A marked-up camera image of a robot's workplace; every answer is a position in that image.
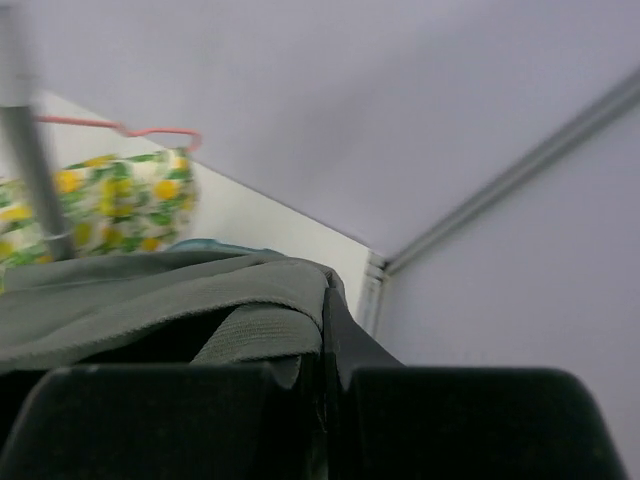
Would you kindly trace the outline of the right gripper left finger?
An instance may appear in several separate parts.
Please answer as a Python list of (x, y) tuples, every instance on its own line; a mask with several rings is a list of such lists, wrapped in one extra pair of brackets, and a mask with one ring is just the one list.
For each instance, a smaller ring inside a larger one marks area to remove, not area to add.
[(10, 375), (5, 479), (306, 479), (322, 446), (318, 354)]

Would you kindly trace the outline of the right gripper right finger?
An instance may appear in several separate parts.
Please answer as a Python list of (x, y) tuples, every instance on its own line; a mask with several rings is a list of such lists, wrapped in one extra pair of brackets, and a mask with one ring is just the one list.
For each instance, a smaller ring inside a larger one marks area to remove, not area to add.
[(600, 410), (549, 368), (410, 367), (323, 306), (332, 479), (624, 479)]

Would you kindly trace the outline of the plain grey skirt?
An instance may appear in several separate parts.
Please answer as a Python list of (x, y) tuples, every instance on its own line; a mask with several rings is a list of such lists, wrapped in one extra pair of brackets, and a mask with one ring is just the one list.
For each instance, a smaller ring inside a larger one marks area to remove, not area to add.
[(320, 350), (329, 267), (280, 254), (167, 251), (16, 267), (1, 296), (1, 369), (40, 370), (130, 346), (169, 325), (215, 324), (198, 364)]

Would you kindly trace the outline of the lemon print skirt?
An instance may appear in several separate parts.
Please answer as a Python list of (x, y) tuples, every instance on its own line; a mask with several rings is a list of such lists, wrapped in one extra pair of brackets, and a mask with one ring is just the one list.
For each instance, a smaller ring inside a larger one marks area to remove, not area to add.
[[(182, 148), (96, 157), (56, 172), (54, 183), (78, 257), (163, 250), (185, 234), (198, 200)], [(26, 186), (3, 178), (1, 269), (51, 260)]]

